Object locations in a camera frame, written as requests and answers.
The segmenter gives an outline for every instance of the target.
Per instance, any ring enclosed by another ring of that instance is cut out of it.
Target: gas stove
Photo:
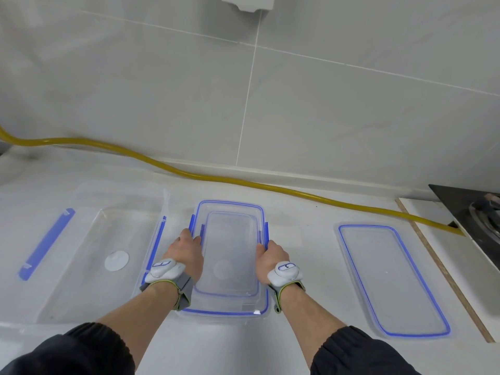
[[[500,194],[434,184],[429,187],[452,213],[458,227],[500,270]]]

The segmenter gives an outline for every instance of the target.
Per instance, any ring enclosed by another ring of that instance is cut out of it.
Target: yellow hose
[[[187,172],[179,170],[178,168],[172,167],[168,164],[162,163],[153,158],[147,157],[146,155],[139,154],[138,152],[129,150],[128,148],[118,146],[116,144],[99,142],[92,139],[87,138],[41,138],[41,139],[22,139],[16,138],[9,133],[7,133],[0,126],[0,139],[17,146],[47,146],[51,144],[78,144],[82,146],[91,146],[97,147],[108,151],[117,152],[118,154],[126,155],[128,157],[135,158],[137,160],[141,160],[145,163],[151,164],[155,167],[158,167],[162,170],[166,170],[168,172],[174,173],[175,175],[186,177],[188,179],[193,180],[205,180],[206,182],[220,182],[220,183],[228,183],[228,184],[236,184],[242,185],[245,187],[255,188],[255,189],[263,189],[272,192],[284,193],[285,195],[291,195],[295,197],[305,198],[307,200],[320,202],[322,204],[332,205],[334,207],[359,210],[361,212],[368,213],[376,213],[376,214],[384,214],[391,217],[399,217],[405,220],[415,221],[419,223],[423,223],[425,225],[429,225],[430,227],[435,227],[437,229],[445,230],[450,233],[455,233],[458,235],[463,235],[462,231],[458,228],[449,227],[448,225],[444,225],[439,222],[431,221],[426,218],[418,217],[412,214],[407,214],[403,212],[397,212],[395,210],[384,209],[384,208],[374,208],[374,207],[365,207],[363,205],[350,204],[348,202],[336,201],[330,198],[321,197],[317,195],[312,195],[310,193],[305,193],[293,189],[278,187],[275,185],[268,185],[262,183],[249,182],[247,180],[236,179],[233,177],[225,177],[225,176],[211,176],[211,175],[200,175],[197,173]]]

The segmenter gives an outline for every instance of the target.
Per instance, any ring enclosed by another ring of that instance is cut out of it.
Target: sleeve
[[[419,375],[392,346],[355,327],[337,330],[312,361],[311,375]]]
[[[42,342],[14,359],[0,375],[133,375],[135,365],[125,342],[97,322],[84,323]]]

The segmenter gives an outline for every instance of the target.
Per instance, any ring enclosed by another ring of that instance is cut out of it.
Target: green strap trim
[[[180,288],[178,287],[178,285],[172,281],[172,280],[167,280],[167,279],[162,279],[162,280],[157,280],[156,282],[153,282],[151,284],[149,284],[150,286],[155,284],[155,283],[160,283],[160,282],[167,282],[167,283],[171,283],[173,284],[176,288],[177,288],[177,292],[179,294],[179,297],[177,298],[177,302],[176,304],[173,306],[172,310],[179,310],[179,303],[180,303],[180,298],[182,296],[182,294],[180,293]]]
[[[281,308],[281,294],[282,294],[283,290],[286,287],[288,287],[290,284],[297,284],[300,288],[302,288],[305,291],[305,287],[304,287],[304,285],[302,284],[302,282],[300,280],[296,281],[296,282],[290,282],[288,284],[285,284],[283,287],[281,287],[279,289],[279,292],[274,291],[274,295],[276,296],[276,300],[275,300],[276,304],[274,306],[274,310],[275,310],[276,313],[281,313],[281,311],[282,311],[282,308]]]

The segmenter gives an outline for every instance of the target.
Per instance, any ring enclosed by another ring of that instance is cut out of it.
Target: backsplash
[[[500,190],[500,0],[0,0],[0,118],[178,159]]]

